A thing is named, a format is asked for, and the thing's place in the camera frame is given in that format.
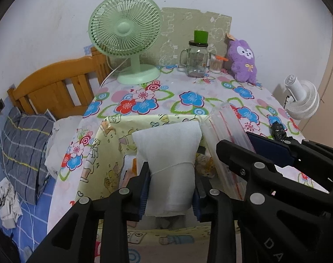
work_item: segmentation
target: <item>green desk fan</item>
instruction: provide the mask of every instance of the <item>green desk fan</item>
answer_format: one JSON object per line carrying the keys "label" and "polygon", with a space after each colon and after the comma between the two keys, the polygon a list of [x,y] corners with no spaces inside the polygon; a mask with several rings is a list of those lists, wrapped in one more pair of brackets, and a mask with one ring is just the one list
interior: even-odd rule
{"label": "green desk fan", "polygon": [[131,60],[131,66],[119,73],[118,82],[136,85],[159,77],[155,66],[140,64],[139,54],[157,39],[160,17],[152,0],[105,0],[91,15],[89,35],[97,50]]}

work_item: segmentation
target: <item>blue gripper pad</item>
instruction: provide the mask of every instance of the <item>blue gripper pad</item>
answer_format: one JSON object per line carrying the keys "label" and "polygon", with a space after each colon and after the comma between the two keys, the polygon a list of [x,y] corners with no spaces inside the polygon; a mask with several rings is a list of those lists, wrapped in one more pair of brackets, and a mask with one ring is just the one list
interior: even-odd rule
{"label": "blue gripper pad", "polygon": [[140,220],[142,219],[142,217],[146,211],[150,182],[151,182],[151,172],[148,168],[148,171],[146,172],[145,180],[143,182],[143,188],[142,188],[142,192],[141,192],[141,196],[140,196],[140,209],[139,209]]}
{"label": "blue gripper pad", "polygon": [[275,163],[277,166],[293,166],[294,157],[290,154],[287,145],[264,138],[254,133],[247,133],[255,152]]}
{"label": "blue gripper pad", "polygon": [[192,198],[192,208],[193,208],[193,214],[197,217],[197,220],[200,221],[200,202],[197,189],[194,189],[193,198]]}

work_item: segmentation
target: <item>glass jar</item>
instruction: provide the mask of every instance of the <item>glass jar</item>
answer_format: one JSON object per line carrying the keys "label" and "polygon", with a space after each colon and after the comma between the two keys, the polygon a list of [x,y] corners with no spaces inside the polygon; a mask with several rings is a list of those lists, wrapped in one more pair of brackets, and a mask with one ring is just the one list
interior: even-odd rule
{"label": "glass jar", "polygon": [[[208,60],[208,44],[189,41],[189,46],[181,51],[180,65],[186,67],[189,77],[204,77]],[[181,59],[183,59],[185,52],[187,53],[187,61],[182,63]]]}

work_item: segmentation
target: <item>wooden bed frame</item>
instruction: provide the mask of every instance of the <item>wooden bed frame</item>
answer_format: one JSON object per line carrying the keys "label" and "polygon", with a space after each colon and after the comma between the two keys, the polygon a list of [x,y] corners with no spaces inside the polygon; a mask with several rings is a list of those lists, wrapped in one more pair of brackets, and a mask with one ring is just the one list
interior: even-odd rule
{"label": "wooden bed frame", "polygon": [[[49,109],[57,119],[83,115],[94,97],[87,73],[95,72],[101,85],[111,72],[105,55],[94,47],[91,53],[92,56],[60,61],[35,71],[16,89],[10,88],[7,91],[13,105],[28,115],[35,114],[33,106],[39,114]],[[80,106],[74,105],[65,79],[73,83]]]}

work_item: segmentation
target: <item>yellow bow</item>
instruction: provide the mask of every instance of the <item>yellow bow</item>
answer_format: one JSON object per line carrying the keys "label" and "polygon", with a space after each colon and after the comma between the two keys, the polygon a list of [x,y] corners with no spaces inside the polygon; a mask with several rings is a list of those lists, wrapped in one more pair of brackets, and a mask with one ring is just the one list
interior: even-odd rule
{"label": "yellow bow", "polygon": [[246,67],[248,67],[248,71],[253,72],[253,65],[246,64]]}

